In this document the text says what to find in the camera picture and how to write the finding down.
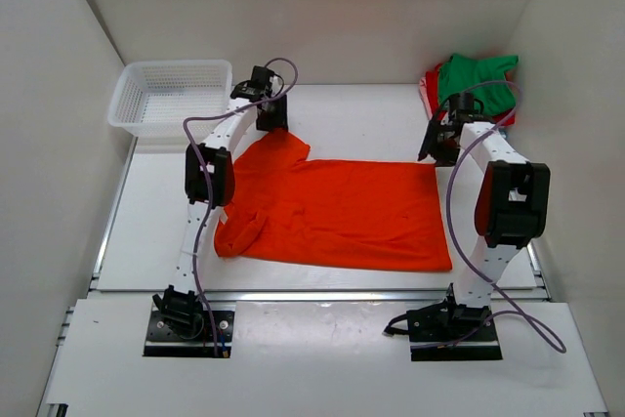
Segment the orange t shirt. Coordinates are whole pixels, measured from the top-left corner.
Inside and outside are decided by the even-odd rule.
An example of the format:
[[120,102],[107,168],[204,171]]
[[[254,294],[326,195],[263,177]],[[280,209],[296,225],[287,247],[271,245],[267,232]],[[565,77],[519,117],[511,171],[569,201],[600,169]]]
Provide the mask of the orange t shirt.
[[434,165],[311,159],[274,131],[234,162],[235,191],[214,235],[222,258],[328,268],[452,268]]

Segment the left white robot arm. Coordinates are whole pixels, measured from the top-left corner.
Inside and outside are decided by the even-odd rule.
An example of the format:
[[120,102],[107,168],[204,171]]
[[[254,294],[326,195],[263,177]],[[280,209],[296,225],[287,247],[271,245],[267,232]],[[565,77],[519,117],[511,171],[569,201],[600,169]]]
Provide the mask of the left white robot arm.
[[290,87],[270,66],[256,65],[249,79],[230,93],[234,105],[212,117],[183,121],[189,138],[185,153],[184,189],[188,200],[187,228],[174,283],[153,296],[159,323],[184,341],[217,331],[199,278],[199,258],[205,238],[234,194],[233,151],[250,126],[261,132],[288,129],[287,92]]

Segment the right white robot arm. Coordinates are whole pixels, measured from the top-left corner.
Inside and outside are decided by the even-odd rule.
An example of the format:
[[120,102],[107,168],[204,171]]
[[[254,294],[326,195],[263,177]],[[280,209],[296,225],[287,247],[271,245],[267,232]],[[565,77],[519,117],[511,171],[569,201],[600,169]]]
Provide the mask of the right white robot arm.
[[506,267],[546,226],[550,169],[516,152],[483,110],[471,92],[451,95],[433,113],[418,154],[419,160],[431,157],[438,167],[452,169],[445,194],[450,236],[455,235],[451,193],[460,165],[471,159],[482,171],[474,211],[476,245],[470,256],[461,256],[465,270],[448,289],[448,308],[437,316],[438,330],[454,340],[487,315]]

